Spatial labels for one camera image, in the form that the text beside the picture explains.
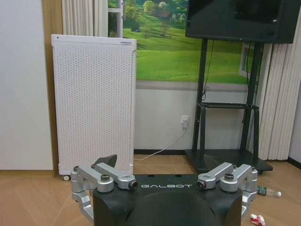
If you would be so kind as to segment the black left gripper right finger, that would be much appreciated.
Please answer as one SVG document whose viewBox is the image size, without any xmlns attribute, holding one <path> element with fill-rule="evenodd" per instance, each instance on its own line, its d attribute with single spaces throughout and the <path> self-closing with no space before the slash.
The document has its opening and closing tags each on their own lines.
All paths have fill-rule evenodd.
<svg viewBox="0 0 301 226">
<path fill-rule="evenodd" d="M 219 164 L 210 155 L 204 155 L 204 162 L 209 171 L 198 175 L 197 187 L 200 190 L 209 190 L 220 183 L 220 188 L 224 192 L 234 193 L 240 189 L 242 191 L 241 217 L 244 218 L 257 194 L 258 171 L 247 164 L 239 167 L 228 162 Z"/>
</svg>

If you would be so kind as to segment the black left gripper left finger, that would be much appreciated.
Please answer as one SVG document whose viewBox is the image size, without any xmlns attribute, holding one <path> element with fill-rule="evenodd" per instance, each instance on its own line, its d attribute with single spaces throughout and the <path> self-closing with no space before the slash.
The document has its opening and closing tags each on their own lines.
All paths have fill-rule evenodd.
<svg viewBox="0 0 301 226">
<path fill-rule="evenodd" d="M 80 212 L 91 222 L 94 211 L 90 195 L 94 189 L 101 193 L 113 191 L 114 186 L 123 190 L 135 190 L 138 182 L 133 174 L 126 174 L 115 168 L 117 155 L 99 158 L 91 166 L 75 166 L 71 172 L 72 199 L 79 204 Z"/>
</svg>

